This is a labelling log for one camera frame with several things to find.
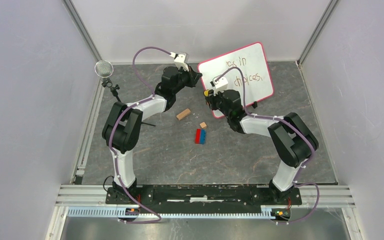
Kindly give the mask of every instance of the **whiteboard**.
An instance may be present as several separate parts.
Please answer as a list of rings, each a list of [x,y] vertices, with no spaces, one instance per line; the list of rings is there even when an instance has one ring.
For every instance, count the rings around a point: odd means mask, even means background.
[[[274,94],[275,89],[261,42],[255,42],[201,62],[198,65],[198,72],[202,73],[201,82],[204,89],[211,88],[210,82],[231,67],[238,67],[242,70],[245,78],[245,103],[247,106]],[[243,103],[244,90],[239,71],[232,69],[225,77],[228,81],[227,89],[239,91]],[[216,119],[224,116],[219,110],[212,111],[212,115]]]

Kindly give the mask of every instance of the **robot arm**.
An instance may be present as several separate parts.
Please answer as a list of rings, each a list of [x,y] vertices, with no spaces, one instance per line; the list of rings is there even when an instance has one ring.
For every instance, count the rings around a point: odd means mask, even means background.
[[[118,172],[122,183],[128,189],[136,185],[136,176],[133,170],[133,148],[139,140],[142,121],[152,115],[169,110],[176,102],[176,94],[184,87],[195,87],[202,76],[201,73],[194,72],[191,66],[186,63],[188,59],[186,53],[176,54],[172,52],[170,56],[174,58],[176,66],[164,68],[161,82],[155,88],[155,96],[151,95],[151,100],[141,104],[137,103],[142,101],[127,104],[120,101],[114,103],[102,130],[102,137],[108,146],[111,132],[117,124],[112,140],[112,148],[115,153],[110,152],[115,176],[118,175]],[[131,105],[136,106],[129,109],[120,122],[116,122],[119,116]],[[123,193],[121,186],[119,178],[115,177],[113,181],[114,189],[118,189]]]
[[[204,92],[205,101],[212,110],[219,110],[226,116],[233,131],[241,134],[258,134],[273,140],[281,161],[269,187],[275,199],[283,198],[292,191],[293,180],[302,163],[310,157],[311,149],[298,135],[293,135],[294,131],[290,127],[275,119],[283,119],[300,131],[314,150],[319,147],[319,142],[296,113],[291,112],[273,119],[248,116],[242,106],[239,92],[227,89],[228,82],[225,77],[210,84],[212,88]]]

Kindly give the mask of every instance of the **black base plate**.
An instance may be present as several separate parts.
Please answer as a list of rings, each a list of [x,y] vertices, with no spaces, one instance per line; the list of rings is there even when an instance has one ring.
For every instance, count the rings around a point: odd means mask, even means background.
[[[283,199],[274,200],[267,185],[138,185],[130,194],[160,214],[233,214],[261,213],[261,205],[301,205],[300,190],[296,187]],[[108,189],[106,204],[135,204],[123,192]]]

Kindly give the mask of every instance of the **microphone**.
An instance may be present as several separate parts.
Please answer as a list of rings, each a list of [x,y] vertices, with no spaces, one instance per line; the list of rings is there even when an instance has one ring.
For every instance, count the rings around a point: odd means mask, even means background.
[[[108,78],[113,72],[113,65],[109,61],[100,60],[95,64],[95,73],[101,78]]]

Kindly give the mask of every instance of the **gray marble floor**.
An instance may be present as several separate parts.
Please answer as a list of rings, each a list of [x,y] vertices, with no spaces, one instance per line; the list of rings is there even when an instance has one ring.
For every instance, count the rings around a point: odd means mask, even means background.
[[[138,65],[139,73],[152,86],[161,81],[167,64]],[[334,183],[335,176],[321,137],[320,129],[303,79],[294,62],[270,62],[274,95],[258,103],[252,112],[264,115],[286,115],[296,112],[320,142],[313,162],[300,176],[300,182]],[[114,67],[111,77],[121,88],[124,103],[146,98],[150,91],[134,75],[130,65]],[[184,88],[174,106],[142,125],[134,149],[133,168],[138,184],[211,184],[268,183],[277,171],[280,158],[272,140],[254,134],[240,134],[229,128],[225,118],[215,119],[205,104],[203,87]],[[112,158],[101,131],[115,98],[105,89],[95,132],[90,147],[82,184],[102,184],[114,175]],[[179,121],[176,115],[189,108],[191,114]],[[200,123],[207,124],[206,143],[194,143]]]

